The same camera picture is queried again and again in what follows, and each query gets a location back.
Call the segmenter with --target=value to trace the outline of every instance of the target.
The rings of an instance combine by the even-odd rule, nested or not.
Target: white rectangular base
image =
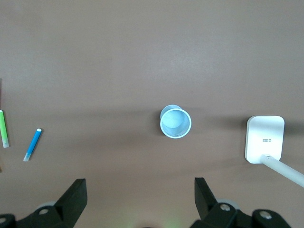
[[[284,136],[284,119],[280,116],[252,116],[247,122],[245,158],[261,164],[261,155],[280,160]]]

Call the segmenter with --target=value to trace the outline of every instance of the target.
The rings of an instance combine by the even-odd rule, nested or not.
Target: marker
[[[0,110],[0,131],[1,131],[3,147],[7,148],[7,147],[9,147],[9,140],[8,140],[8,134],[6,132],[6,127],[5,127],[4,113],[2,110]]]
[[[35,149],[35,146],[38,142],[38,139],[41,135],[41,132],[42,130],[40,128],[38,128],[34,134],[34,137],[32,139],[32,142],[30,143],[29,147],[28,147],[28,151],[27,153],[25,154],[25,157],[23,159],[24,162],[27,162],[31,156],[31,154],[33,153],[34,149]]]

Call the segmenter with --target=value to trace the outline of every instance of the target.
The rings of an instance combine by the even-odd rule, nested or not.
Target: blue marker
[[[30,143],[29,147],[28,147],[28,151],[23,159],[24,162],[27,162],[31,156],[31,154],[33,153],[35,146],[38,142],[38,139],[41,135],[42,130],[40,128],[38,128],[34,134],[34,137],[32,139],[32,142]]]

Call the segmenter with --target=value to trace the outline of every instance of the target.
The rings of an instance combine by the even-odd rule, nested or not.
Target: screw
[[[4,217],[0,218],[0,224],[3,223],[3,222],[6,222],[6,218],[4,218]]]
[[[262,216],[265,219],[271,219],[272,218],[271,215],[267,211],[264,211],[264,210],[260,211],[260,216]]]
[[[46,214],[46,213],[48,213],[48,209],[42,209],[42,210],[39,212],[40,215],[44,215],[44,214]]]
[[[230,207],[227,204],[221,204],[220,208],[225,211],[230,211]]]

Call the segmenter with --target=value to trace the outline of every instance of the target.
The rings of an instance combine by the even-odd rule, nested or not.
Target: plastic cup
[[[184,137],[191,128],[191,118],[181,107],[171,104],[161,112],[161,130],[173,139]]]

